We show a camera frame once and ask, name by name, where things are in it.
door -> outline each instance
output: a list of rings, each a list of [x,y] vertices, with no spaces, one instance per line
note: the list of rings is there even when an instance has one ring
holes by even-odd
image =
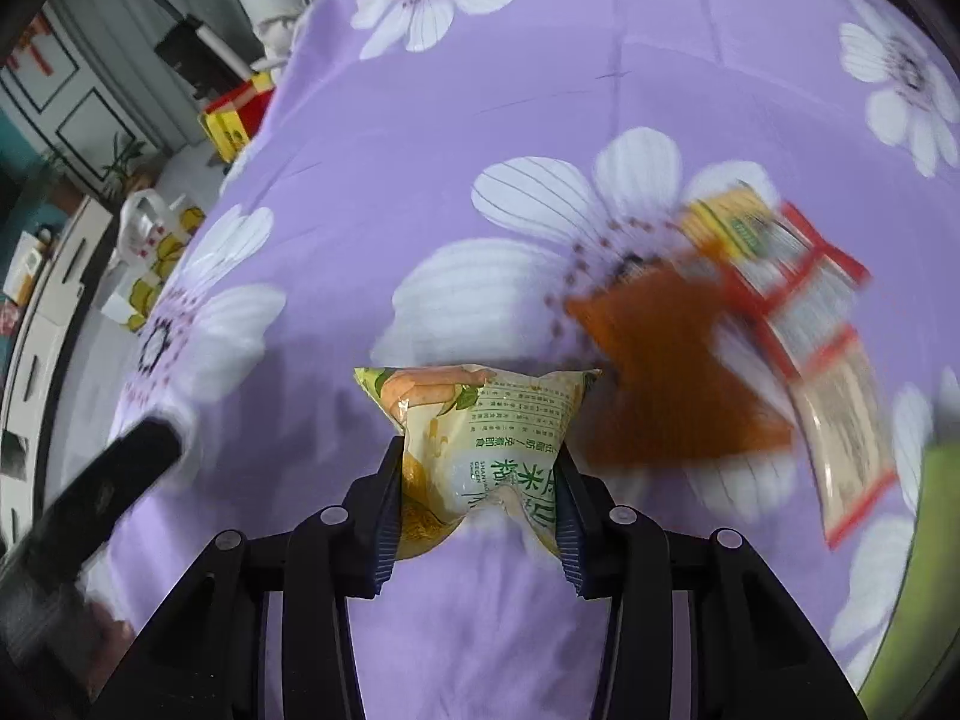
[[[99,194],[110,183],[115,145],[155,145],[86,64],[45,7],[0,70],[0,107],[37,153],[56,151],[78,186]]]

cabinet door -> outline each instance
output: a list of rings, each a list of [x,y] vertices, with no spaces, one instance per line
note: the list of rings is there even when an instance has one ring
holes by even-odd
[[[40,295],[37,312],[60,327],[73,319],[83,294],[80,276],[107,231],[110,215],[98,202],[87,199],[66,231],[50,265],[50,278]]]
[[[34,523],[32,484],[0,474],[0,533],[7,549],[23,538]]]
[[[64,340],[64,329],[57,327],[50,319],[34,314],[30,325],[21,332],[27,333],[27,336],[16,365],[16,374],[13,375],[6,428],[28,442],[35,442],[40,435],[43,408],[56,357]],[[27,474],[32,475],[32,469],[27,469]]]

floral bedsheet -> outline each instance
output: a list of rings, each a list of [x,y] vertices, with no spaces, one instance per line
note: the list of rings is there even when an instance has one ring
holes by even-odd
[[[949,65],[882,0],[318,0],[117,410],[117,431],[166,410],[189,438],[110,546],[133,623],[214,533],[289,529],[377,466],[391,426],[354,365],[582,367],[565,297],[746,181],[872,271],[854,322],[899,485],[829,550],[799,443],[608,483],[666,528],[744,533],[860,685],[904,573],[928,394],[960,364],[958,121]],[[369,717],[587,716],[607,609],[528,541],[469,517],[350,604]]]

plastic bag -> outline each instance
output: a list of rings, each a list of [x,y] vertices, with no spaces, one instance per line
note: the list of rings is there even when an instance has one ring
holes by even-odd
[[[354,368],[403,439],[399,560],[501,504],[557,554],[553,464],[598,371],[523,376],[481,365]]]

snack bag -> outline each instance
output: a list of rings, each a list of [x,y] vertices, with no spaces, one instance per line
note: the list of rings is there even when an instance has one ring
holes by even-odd
[[[764,225],[760,245],[760,259],[720,264],[728,300],[766,358],[796,380],[853,336],[848,317],[870,274],[789,203]]]
[[[741,183],[690,204],[678,227],[700,252],[717,243],[728,260],[752,260],[762,256],[760,231],[773,215],[770,206]]]
[[[724,315],[716,283],[661,263],[606,292],[571,298],[566,310],[619,374],[584,436],[596,469],[688,466],[792,445],[790,422],[714,355]]]
[[[856,334],[793,386],[830,548],[896,479],[870,360]]]
[[[470,509],[493,503],[529,523],[556,555],[553,464],[598,373],[354,368],[354,379],[403,435],[397,560],[433,549]]]

